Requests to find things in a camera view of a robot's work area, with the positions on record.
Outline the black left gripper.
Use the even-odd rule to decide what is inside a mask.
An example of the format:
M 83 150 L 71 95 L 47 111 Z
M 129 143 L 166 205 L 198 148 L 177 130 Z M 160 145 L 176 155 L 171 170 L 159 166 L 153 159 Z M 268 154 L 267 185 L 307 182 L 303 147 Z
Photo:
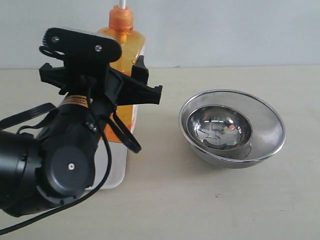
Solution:
M 114 106 L 155 104 L 161 100 L 161 85 L 148 86 L 149 69 L 145 66 L 145 56 L 140 55 L 126 75 L 109 65 L 98 66 L 79 63 L 52 67 L 45 63 L 39 69 L 40 80 L 59 88 L 59 95 L 85 96 L 91 88 L 93 100 Z

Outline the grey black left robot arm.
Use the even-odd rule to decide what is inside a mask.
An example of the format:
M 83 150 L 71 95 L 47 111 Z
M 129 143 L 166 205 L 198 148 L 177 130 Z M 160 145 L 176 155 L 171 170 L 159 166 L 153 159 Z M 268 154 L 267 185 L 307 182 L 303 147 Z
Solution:
M 162 87 L 149 87 L 139 56 L 126 75 L 108 64 L 44 64 L 43 82 L 64 96 L 0 123 L 0 208 L 21 217 L 63 209 L 81 201 L 95 181 L 95 154 L 110 126 L 132 152 L 142 148 L 117 116 L 124 105 L 159 104 Z

